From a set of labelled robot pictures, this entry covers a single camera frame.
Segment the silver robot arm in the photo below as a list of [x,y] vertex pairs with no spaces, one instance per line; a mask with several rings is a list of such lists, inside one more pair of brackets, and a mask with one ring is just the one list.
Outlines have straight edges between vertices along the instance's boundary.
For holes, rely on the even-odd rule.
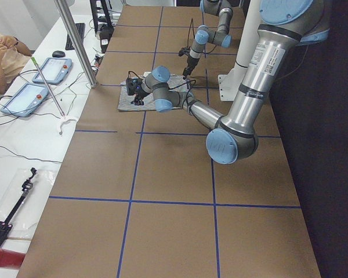
[[169,86],[163,66],[145,77],[128,77],[127,93],[136,105],[152,96],[158,112],[185,109],[209,128],[206,148],[215,162],[247,158],[259,143],[253,124],[289,50],[326,40],[331,8],[331,1],[250,1],[235,66],[219,76],[221,93],[233,101],[227,115]]
[[200,25],[194,34],[191,46],[181,48],[179,56],[187,56],[187,66],[183,70],[183,79],[191,75],[197,66],[201,55],[205,53],[205,45],[211,43],[215,46],[229,47],[231,44],[230,22],[233,17],[233,8],[228,1],[200,1],[200,10],[219,18],[216,31],[206,25]]

